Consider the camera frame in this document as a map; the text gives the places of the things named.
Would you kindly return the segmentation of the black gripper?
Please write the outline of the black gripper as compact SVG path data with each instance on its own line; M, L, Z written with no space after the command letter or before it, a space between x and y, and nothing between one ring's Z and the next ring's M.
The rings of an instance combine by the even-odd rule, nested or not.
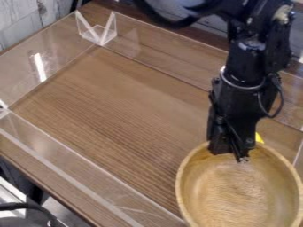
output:
M267 75L257 86L228 78L226 72L212 79L207 140L214 155L231 153L236 162L247 162L257 148L257 124L281 112L278 108L270 113L279 93L279 74Z

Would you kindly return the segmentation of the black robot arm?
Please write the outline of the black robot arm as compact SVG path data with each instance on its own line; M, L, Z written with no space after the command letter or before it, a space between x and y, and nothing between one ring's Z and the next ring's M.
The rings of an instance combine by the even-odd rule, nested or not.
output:
M290 65L294 0L224 0L230 52L212 79L207 122L208 149L246 162L257 148L257 124L275 118L285 103L279 72Z

